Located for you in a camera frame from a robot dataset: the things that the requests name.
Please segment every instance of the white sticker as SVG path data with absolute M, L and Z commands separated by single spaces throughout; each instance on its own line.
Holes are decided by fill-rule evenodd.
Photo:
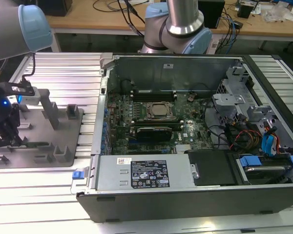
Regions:
M 118 157 L 117 164 L 130 164 L 131 158 L 130 157 Z
M 172 63 L 164 64 L 164 69 L 173 69 L 173 68 L 174 68 L 174 64 Z

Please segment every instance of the table surface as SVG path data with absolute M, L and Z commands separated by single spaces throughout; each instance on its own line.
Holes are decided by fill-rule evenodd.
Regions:
M 105 30 L 129 30 L 121 12 L 100 12 L 92 7 L 95 0 L 73 0 L 70 12 L 65 17 L 47 16 L 52 28 L 70 28 L 70 29 L 105 29 Z M 114 0 L 99 0 L 96 7 L 102 10 L 109 10 L 106 2 Z M 293 22 L 286 20 L 284 22 L 266 23 L 260 15 L 250 15 L 248 19 L 238 18 L 234 6 L 230 6 L 235 0 L 226 0 L 225 8 L 233 20 L 242 22 L 243 28 L 240 35 L 251 36 L 277 36 L 293 37 Z M 111 6 L 119 8 L 117 3 Z M 139 15 L 144 18 L 147 4 L 135 6 Z M 144 24 L 133 14 L 132 21 L 139 30 L 144 31 Z M 212 29 L 215 34 L 226 34 L 228 25 L 222 19 L 217 29 Z

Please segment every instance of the plastic bag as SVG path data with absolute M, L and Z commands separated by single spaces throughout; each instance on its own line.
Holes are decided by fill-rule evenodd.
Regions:
M 285 15 L 289 10 L 285 6 L 285 2 L 279 1 L 271 10 L 265 11 L 263 14 L 265 22 L 275 22 L 285 20 Z

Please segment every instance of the cpu socket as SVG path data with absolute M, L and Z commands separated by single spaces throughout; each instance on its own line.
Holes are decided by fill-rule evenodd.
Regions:
M 147 118 L 174 118 L 169 102 L 151 102 L 146 104 Z

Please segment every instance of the motherboard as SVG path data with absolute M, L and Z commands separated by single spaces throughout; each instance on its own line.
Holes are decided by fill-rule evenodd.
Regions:
M 202 101 L 189 101 L 189 93 L 175 94 L 173 100 L 165 101 L 137 101 L 129 95 L 110 93 L 111 154 L 183 154 L 213 148 L 202 120 Z

